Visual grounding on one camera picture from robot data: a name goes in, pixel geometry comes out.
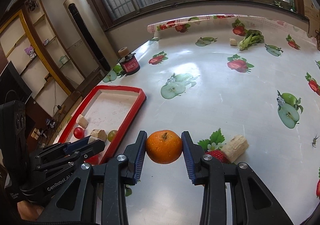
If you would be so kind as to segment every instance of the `red tomato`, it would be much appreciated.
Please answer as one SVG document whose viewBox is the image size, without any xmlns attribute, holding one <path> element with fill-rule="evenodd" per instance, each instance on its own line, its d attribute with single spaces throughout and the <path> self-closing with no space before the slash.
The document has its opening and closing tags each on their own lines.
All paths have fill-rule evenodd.
<svg viewBox="0 0 320 225">
<path fill-rule="evenodd" d="M 78 139 L 84 138 L 84 130 L 81 127 L 76 127 L 73 131 L 73 135 Z"/>
</svg>

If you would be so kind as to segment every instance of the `pink plush toy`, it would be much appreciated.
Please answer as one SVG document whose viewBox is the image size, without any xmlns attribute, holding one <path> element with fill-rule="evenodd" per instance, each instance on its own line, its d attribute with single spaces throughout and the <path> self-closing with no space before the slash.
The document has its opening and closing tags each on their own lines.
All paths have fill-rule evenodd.
<svg viewBox="0 0 320 225">
<path fill-rule="evenodd" d="M 36 57 L 36 53 L 35 50 L 33 49 L 33 47 L 30 45 L 30 47 L 25 48 L 24 50 L 26 52 L 27 55 L 30 56 L 31 59 L 33 59 L 34 57 Z"/>
</svg>

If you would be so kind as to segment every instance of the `orange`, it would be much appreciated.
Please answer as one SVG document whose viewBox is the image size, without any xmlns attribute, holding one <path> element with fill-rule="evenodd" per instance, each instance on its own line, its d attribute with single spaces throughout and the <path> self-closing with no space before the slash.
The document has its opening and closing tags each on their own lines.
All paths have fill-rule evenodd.
<svg viewBox="0 0 320 225">
<path fill-rule="evenodd" d="M 152 133 L 146 141 L 146 152 L 158 164 L 170 164 L 182 153 L 181 138 L 170 130 Z"/>
</svg>

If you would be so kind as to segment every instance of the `finger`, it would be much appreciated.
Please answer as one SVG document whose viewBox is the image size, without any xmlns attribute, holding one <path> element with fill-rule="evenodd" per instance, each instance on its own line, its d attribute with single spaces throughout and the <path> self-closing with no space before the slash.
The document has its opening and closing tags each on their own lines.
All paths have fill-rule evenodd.
<svg viewBox="0 0 320 225">
<path fill-rule="evenodd" d="M 43 211 L 43 207 L 33 205 L 27 201 L 22 201 L 17 204 L 20 217 L 26 221 L 36 221 Z"/>
</svg>

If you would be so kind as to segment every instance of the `window sill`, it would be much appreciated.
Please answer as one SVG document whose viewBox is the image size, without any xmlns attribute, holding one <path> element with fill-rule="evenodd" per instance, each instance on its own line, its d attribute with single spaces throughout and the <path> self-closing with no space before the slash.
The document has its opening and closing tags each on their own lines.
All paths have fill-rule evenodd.
<svg viewBox="0 0 320 225">
<path fill-rule="evenodd" d="M 278 10 L 279 12 L 281 13 L 286 13 L 292 17 L 295 17 L 297 19 L 300 19 L 302 21 L 305 21 L 307 23 L 309 23 L 309 18 L 303 16 L 303 15 L 300 15 L 296 12 L 292 12 L 288 9 L 284 9 L 284 8 L 279 8 L 277 6 L 274 6 L 274 5 L 271 5 L 271 4 L 266 4 L 266 3 L 261 3 L 261 2 L 256 2 L 256 1 L 247 1 L 247 0 L 197 0 L 197 1 L 184 1 L 184 2 L 181 2 L 181 3 L 174 3 L 174 4 L 171 4 L 171 5 L 168 5 L 168 6 L 164 6 L 164 7 L 161 7 L 161 8 L 157 8 L 157 9 L 154 9 L 154 10 L 151 10 L 151 11 L 147 11 L 147 12 L 141 12 L 129 19 L 126 19 L 122 22 L 119 22 L 119 23 L 116 23 L 114 24 L 113 26 L 109 27 L 107 30 L 105 30 L 105 32 L 113 29 L 113 28 L 116 28 L 116 27 L 119 27 L 121 25 L 124 25 L 126 23 L 129 23 L 131 21 L 134 21 L 134 20 L 137 20 L 139 18 L 142 18 L 142 17 L 145 17 L 145 16 L 149 16 L 149 15 L 152 15 L 152 14 L 155 14 L 155 13 L 158 13 L 158 12 L 163 12 L 163 11 L 166 11 L 166 10 L 169 10 L 169 9 L 172 9 L 172 8 L 177 8 L 177 7 L 183 7 L 183 6 L 188 6 L 188 5 L 191 5 L 191 4 L 242 4 L 242 5 L 253 5 L 253 6 L 258 6 L 258 7 L 262 7 L 262 8 L 267 8 L 267 9 L 271 9 L 271 10 Z"/>
</svg>

